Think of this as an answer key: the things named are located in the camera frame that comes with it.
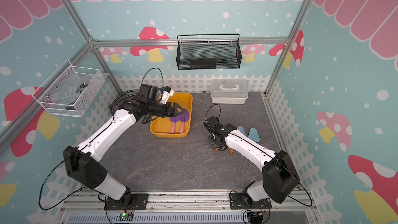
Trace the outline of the purple shovel pink handle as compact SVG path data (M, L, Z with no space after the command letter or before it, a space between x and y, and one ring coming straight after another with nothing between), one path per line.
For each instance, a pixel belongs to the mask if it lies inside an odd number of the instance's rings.
M176 123L179 121L179 117L170 117L170 121L172 122L170 134L174 134L176 129Z
M181 126L180 126L180 132L179 133L184 133L185 132L185 123L188 122L190 119L190 114L187 109L183 110L183 113L179 115L179 120L181 121Z

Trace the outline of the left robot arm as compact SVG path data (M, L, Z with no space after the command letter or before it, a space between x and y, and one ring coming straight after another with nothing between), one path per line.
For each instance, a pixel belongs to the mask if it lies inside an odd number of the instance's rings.
M63 151L67 175L122 206L130 205L130 188L114 179L100 161L112 144L139 120L149 123L156 118L181 115L182 107L169 101L174 93L169 86L142 84L138 90L119 96L109 106L112 113L109 121L76 147L68 146Z

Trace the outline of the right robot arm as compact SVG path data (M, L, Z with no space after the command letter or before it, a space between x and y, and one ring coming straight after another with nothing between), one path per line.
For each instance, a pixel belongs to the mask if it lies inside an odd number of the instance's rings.
M258 202L270 198L283 203L300 182L299 175L289 154L267 149L242 134L230 123L223 125L218 117L204 121L209 132L209 143L219 150L233 149L252 162L261 172L262 180L252 183L245 190L250 200Z

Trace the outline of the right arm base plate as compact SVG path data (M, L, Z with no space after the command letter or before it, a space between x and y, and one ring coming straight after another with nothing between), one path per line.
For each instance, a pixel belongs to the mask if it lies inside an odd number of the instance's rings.
M270 199L254 201L249 195L235 190L229 192L229 201L231 209L259 209L261 211L272 209Z

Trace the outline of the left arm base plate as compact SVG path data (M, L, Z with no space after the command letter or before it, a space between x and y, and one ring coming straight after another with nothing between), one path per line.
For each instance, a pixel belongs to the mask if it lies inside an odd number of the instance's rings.
M107 197L104 210L106 211L143 211L146 209L149 194L127 194L120 200Z

